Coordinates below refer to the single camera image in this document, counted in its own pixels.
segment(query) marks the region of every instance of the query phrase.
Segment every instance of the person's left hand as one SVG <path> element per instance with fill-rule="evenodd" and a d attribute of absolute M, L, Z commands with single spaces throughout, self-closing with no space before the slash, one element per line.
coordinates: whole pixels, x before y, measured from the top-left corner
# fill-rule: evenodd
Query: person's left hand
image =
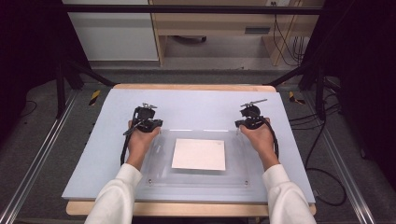
<path fill-rule="evenodd" d="M 129 120 L 128 125 L 129 127 L 133 125 L 131 120 Z M 138 129 L 135 129 L 128 143 L 129 157 L 126 163 L 140 170 L 149 146 L 154 137 L 160 132 L 160 129 L 160 127 L 157 127 L 151 133 L 142 133 Z"/>

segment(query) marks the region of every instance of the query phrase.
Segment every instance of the floor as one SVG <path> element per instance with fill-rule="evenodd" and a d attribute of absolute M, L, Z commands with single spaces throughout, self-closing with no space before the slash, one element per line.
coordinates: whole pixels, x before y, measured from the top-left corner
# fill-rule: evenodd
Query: floor
<path fill-rule="evenodd" d="M 285 54 L 285 58 L 292 63 L 290 56 Z M 270 65 L 268 54 L 259 37 L 214 36 L 209 36 L 205 43 L 195 39 L 169 38 L 163 67 L 155 64 L 128 66 L 102 65 L 95 67 L 95 70 L 116 82 L 260 85 L 286 74 L 294 67 L 284 63 L 278 67 Z M 90 137 L 110 88 L 83 77 L 86 85 L 78 92 L 76 103 L 57 135 L 45 163 L 40 167 L 41 171 L 33 186 L 22 197 L 24 203 L 19 208 L 15 223 L 82 223 L 85 218 L 67 215 L 64 211 L 67 201 L 61 195 Z M 313 92 L 299 91 L 295 85 L 298 79 L 293 78 L 278 88 L 289 119 L 313 114 L 309 105 Z M 101 95 L 95 105 L 88 105 L 95 90 L 101 90 Z M 296 100 L 305 100 L 306 104 L 291 101 L 290 91 L 293 91 Z M 349 198 L 342 205 L 328 205 L 328 202 L 342 201 L 342 188 L 328 175 L 308 171 L 312 189 L 325 201 L 317 200 L 317 223 L 396 223 L 395 191 L 382 176 L 375 162 L 361 158 L 359 145 L 342 113 L 339 113 L 336 96 L 328 90 L 325 91 L 325 96 L 326 107 L 329 108 L 325 128 L 341 152 L 375 222 L 358 219 L 351 195 L 348 195 Z M 32 89 L 27 100 L 29 102 L 21 113 L 24 116 L 21 116 L 13 134 L 0 150 L 0 211 L 7 208 L 55 121 L 55 83 L 51 81 Z M 290 122 L 303 161 L 318 136 L 319 123 L 320 121 L 310 118 Z M 325 170 L 338 179 L 340 176 L 326 140 L 324 135 L 318 139 L 309 160 L 309 167 Z M 137 218 L 134 223 L 142 221 L 147 220 Z M 254 219 L 243 221 L 255 223 Z M 175 223 L 175 220 L 161 219 L 156 222 Z M 264 219 L 262 223 L 268 223 L 268 220 Z"/>

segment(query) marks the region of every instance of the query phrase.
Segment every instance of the aluminum rail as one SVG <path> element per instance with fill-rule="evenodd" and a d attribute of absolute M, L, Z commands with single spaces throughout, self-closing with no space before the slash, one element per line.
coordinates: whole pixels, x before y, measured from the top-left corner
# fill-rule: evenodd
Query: aluminum rail
<path fill-rule="evenodd" d="M 66 102 L 66 109 L 64 113 L 59 119 L 56 119 L 53 123 L 52 128 L 50 129 L 46 139 L 44 140 L 43 145 L 41 145 L 41 148 L 38 150 L 34 161 L 30 165 L 29 170 L 26 172 L 25 177 L 20 183 L 11 201 L 8 203 L 6 209 L 1 213 L 1 224 L 13 223 L 15 218 L 17 217 L 17 214 L 20 212 L 27 195 L 29 194 L 33 184 L 35 183 L 35 180 L 37 179 L 44 162 L 46 161 L 46 158 L 52 150 L 53 144 L 55 143 L 59 132 L 61 131 L 65 121 L 67 120 L 68 115 L 70 114 L 70 111 L 74 105 L 74 102 L 76 101 L 77 96 L 78 91 L 72 90 Z"/>
<path fill-rule="evenodd" d="M 314 108 L 314 98 L 313 93 L 303 93 L 304 98 L 307 101 L 311 111 L 315 113 Z M 328 146 L 328 153 L 332 160 L 332 164 L 340 177 L 341 182 L 346 188 L 346 194 L 349 198 L 350 203 L 352 204 L 353 209 L 355 210 L 356 216 L 358 217 L 361 224 L 375 224 L 375 219 L 368 207 L 366 201 L 364 201 L 363 196 L 361 195 L 361 191 L 359 190 L 358 185 L 356 184 L 352 174 L 349 172 L 346 163 L 344 162 L 336 144 L 332 140 L 332 136 L 326 127 L 323 129 L 323 138 Z"/>
<path fill-rule="evenodd" d="M 40 6 L 43 10 L 88 13 L 203 13 L 203 14 L 276 14 L 323 15 L 338 12 L 322 7 L 246 7 L 246 6 L 184 6 L 184 5 L 84 5 L 64 4 Z"/>

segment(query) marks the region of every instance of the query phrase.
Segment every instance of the white cabinet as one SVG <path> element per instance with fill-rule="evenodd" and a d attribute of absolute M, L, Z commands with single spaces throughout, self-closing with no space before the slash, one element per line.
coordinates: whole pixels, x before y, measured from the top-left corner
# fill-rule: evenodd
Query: white cabinet
<path fill-rule="evenodd" d="M 147 0 L 63 0 L 64 4 L 147 5 Z M 89 61 L 158 61 L 149 13 L 69 13 Z"/>

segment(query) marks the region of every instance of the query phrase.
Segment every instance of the handheld controller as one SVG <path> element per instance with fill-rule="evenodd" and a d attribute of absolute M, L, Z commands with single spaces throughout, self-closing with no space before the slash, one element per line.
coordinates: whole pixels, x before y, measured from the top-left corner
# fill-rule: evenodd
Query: handheld controller
<path fill-rule="evenodd" d="M 245 109 L 241 110 L 242 117 L 246 117 L 246 119 L 240 119 L 235 122 L 235 126 L 238 128 L 239 125 L 245 125 L 250 130 L 255 130 L 260 128 L 264 121 L 262 121 L 262 116 L 260 116 L 260 109 L 255 106 L 259 102 L 264 102 L 264 100 L 250 102 L 241 106 L 245 106 Z"/>
<path fill-rule="evenodd" d="M 154 119 L 155 111 L 153 108 L 157 108 L 157 106 L 143 103 L 143 106 L 138 106 L 134 110 L 132 118 L 133 125 L 123 134 L 125 135 L 125 142 L 120 157 L 121 165 L 125 162 L 126 148 L 131 139 L 131 134 L 135 129 L 138 129 L 142 133 L 151 133 L 156 127 L 163 126 L 163 121 L 161 119 Z"/>
<path fill-rule="evenodd" d="M 274 152 L 276 156 L 279 158 L 279 147 L 277 144 L 275 132 L 271 127 L 270 122 L 260 115 L 261 113 L 260 109 L 257 106 L 255 106 L 255 104 L 264 101 L 266 101 L 266 99 L 241 105 L 241 106 L 245 106 L 245 108 L 240 112 L 242 114 L 242 117 L 246 117 L 246 119 L 237 120 L 235 122 L 235 126 L 236 128 L 239 128 L 239 125 L 245 125 L 245 127 L 247 127 L 248 129 L 255 130 L 260 128 L 263 124 L 267 125 L 274 139 Z"/>
<path fill-rule="evenodd" d="M 161 119 L 153 119 L 155 115 L 153 108 L 157 108 L 157 106 L 143 103 L 143 107 L 138 106 L 134 110 L 133 123 L 140 123 L 137 125 L 137 129 L 142 133 L 151 133 L 156 127 L 163 126 L 163 121 Z"/>

